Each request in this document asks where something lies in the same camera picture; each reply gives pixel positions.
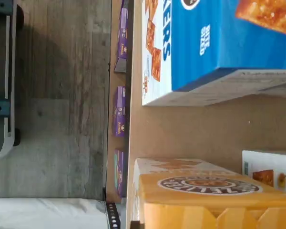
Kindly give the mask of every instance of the cracker box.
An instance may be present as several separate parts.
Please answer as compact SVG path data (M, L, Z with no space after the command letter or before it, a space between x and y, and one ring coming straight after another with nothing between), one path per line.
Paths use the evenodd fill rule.
M142 1L143 105L209 105L281 85L286 0Z
M115 189L119 197L126 197L127 188L127 160L125 153L121 149L116 149L114 152L114 174L115 174Z
M118 86L113 99L112 133L123 137L125 129L125 87Z
M114 68L114 71L118 73L126 72L127 22L128 22L128 11L126 8L122 8L120 14L119 31L118 31L118 45L116 47L116 63Z
M286 193L198 159L137 159L131 199L146 229L286 229Z
M286 192L286 153L244 150L243 175Z

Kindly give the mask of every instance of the cardboard shelf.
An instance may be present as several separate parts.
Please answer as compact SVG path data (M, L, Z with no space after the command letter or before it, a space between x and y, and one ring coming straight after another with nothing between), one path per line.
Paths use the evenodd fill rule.
M109 115L108 115L108 143L107 143L107 178L106 178L106 201L119 203L121 199L116 193L114 186L114 150L124 147L124 138L112 135L112 107L113 96L118 86L125 86L125 74L115 73L115 50L117 46L117 35L119 29L119 16L122 0L112 1L111 21L111 46L110 46L110 85L109 85Z
M286 150L286 99L248 96L207 107L142 106L141 1L133 9L127 228L137 158L199 158L235 172L242 150Z

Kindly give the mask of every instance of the wooden floor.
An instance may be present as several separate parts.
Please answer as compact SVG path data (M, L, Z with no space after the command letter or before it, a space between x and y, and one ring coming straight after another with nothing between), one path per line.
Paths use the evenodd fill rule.
M0 197L102 198L110 0L18 0L16 126Z

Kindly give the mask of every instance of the purple box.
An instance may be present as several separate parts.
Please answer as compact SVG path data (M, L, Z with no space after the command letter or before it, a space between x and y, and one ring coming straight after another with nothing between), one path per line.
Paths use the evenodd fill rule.
M127 59L127 23L128 11L126 8L121 9L120 24L118 31L118 45L116 47L116 63L114 71L118 73L126 72Z
M124 137L125 131L125 87L118 86L113 98L112 133Z
M116 149L114 151L114 180L115 180L115 189L119 195L119 197L126 197L126 188L125 185L127 182L127 177L125 173L127 173L127 158L125 158L125 153Z

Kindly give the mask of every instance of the white cloth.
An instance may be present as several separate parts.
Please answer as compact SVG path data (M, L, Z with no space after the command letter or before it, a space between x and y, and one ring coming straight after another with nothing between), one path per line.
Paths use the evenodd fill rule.
M0 229L107 229L105 209L97 200L0 198Z

